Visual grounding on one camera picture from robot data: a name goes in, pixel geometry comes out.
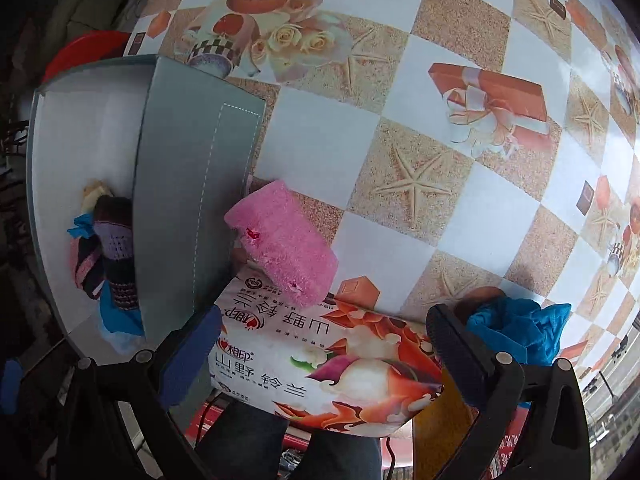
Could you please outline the grey white cardboard box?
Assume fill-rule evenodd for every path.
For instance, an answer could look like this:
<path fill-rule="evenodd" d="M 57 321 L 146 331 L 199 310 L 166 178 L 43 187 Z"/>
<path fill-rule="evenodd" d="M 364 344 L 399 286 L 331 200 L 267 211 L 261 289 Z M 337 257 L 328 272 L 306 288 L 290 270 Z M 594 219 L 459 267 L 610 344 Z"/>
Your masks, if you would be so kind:
<path fill-rule="evenodd" d="M 265 103 L 171 58 L 79 66 L 32 100 L 27 148 L 30 229 L 63 334 L 82 356 L 125 361 L 100 333 L 96 303 L 74 284 L 70 227 L 84 187 L 132 203 L 144 344 L 156 347 L 224 284 L 234 236 L 224 214 L 245 190 Z"/>

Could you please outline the floral tissue pack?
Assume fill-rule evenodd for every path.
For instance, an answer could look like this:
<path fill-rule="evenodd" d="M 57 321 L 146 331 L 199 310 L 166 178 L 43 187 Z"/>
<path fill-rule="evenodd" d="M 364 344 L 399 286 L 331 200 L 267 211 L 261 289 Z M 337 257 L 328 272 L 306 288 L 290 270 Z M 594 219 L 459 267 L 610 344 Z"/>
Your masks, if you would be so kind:
<path fill-rule="evenodd" d="M 208 358 L 213 386 L 293 424 L 387 437 L 444 388 L 418 323 L 334 298 L 295 307 L 250 266 L 215 304 L 222 329 Z"/>

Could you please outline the pink black knitted sock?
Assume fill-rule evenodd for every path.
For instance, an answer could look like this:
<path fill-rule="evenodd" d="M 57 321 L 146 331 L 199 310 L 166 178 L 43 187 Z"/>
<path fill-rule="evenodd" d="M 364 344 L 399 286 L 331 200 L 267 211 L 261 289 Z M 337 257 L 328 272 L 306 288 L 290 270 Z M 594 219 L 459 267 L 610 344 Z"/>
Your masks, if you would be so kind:
<path fill-rule="evenodd" d="M 75 286 L 97 300 L 105 281 L 104 255 L 99 237 L 77 237 L 70 243 L 70 270 Z"/>

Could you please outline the beige knitted sock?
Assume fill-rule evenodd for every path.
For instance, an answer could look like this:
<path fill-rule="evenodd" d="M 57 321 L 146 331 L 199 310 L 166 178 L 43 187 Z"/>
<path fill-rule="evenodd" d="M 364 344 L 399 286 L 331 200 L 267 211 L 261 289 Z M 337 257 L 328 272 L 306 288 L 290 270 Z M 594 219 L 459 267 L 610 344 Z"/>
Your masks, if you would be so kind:
<path fill-rule="evenodd" d="M 96 202 L 102 196 L 113 197 L 113 193 L 111 189 L 102 181 L 93 180 L 89 182 L 82 191 L 80 213 L 88 214 L 89 212 L 93 212 L 93 209 L 96 206 Z"/>

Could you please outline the checkered patterned tablecloth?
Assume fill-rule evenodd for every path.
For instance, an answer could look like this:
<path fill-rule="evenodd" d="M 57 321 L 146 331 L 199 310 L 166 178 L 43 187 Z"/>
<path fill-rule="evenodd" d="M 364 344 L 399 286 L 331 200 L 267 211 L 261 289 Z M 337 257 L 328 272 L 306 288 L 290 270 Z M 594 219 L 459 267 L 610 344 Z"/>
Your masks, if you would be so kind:
<path fill-rule="evenodd" d="M 380 310 L 569 304 L 588 382 L 639 310 L 639 36 L 612 0 L 149 0 L 128 46 L 265 101 L 281 180 Z"/>

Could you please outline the pink foam sponge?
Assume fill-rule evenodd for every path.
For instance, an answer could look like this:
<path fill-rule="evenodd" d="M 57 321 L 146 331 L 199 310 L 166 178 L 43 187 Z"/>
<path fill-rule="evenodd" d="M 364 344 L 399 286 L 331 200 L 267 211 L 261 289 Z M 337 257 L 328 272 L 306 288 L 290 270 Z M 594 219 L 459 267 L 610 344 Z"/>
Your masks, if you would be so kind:
<path fill-rule="evenodd" d="M 326 299 L 338 260 L 283 181 L 242 198 L 226 212 L 224 222 L 292 304 L 306 308 Z"/>

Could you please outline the purple black knitted hat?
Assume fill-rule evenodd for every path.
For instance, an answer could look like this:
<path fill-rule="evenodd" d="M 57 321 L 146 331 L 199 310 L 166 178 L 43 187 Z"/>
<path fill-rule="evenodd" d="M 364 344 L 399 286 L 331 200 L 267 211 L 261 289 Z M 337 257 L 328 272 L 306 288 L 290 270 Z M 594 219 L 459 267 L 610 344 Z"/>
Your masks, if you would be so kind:
<path fill-rule="evenodd" d="M 105 258 L 105 276 L 120 310 L 139 307 L 134 268 L 132 203 L 126 197 L 102 195 L 93 209 L 93 231 Z"/>

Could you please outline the red plastic stool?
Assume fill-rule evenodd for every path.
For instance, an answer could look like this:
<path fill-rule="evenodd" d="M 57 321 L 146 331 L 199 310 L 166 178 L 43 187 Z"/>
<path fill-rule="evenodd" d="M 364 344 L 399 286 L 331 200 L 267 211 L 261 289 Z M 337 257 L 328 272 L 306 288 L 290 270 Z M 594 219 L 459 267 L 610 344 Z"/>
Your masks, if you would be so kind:
<path fill-rule="evenodd" d="M 47 65 L 41 82 L 45 84 L 60 73 L 77 66 L 119 58 L 125 51 L 129 37 L 128 32 L 117 30 L 87 32 L 58 51 Z"/>

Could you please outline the blue cloth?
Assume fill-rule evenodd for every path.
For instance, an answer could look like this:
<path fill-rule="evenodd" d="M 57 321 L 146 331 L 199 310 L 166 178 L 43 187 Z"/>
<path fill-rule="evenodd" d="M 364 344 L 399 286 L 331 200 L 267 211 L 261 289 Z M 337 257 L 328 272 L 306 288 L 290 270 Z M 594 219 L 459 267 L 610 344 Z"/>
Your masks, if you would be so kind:
<path fill-rule="evenodd" d="M 492 351 L 510 353 L 521 364 L 551 366 L 571 308 L 570 304 L 542 308 L 531 299 L 498 296 L 482 304 L 465 328 Z"/>
<path fill-rule="evenodd" d="M 74 219 L 73 226 L 67 230 L 72 240 L 77 237 L 96 235 L 93 231 L 93 213 L 80 214 Z M 122 354 L 134 352 L 144 343 L 144 328 L 140 308 L 120 310 L 115 306 L 111 287 L 104 281 L 98 303 L 98 330 L 101 337 L 114 350 Z"/>

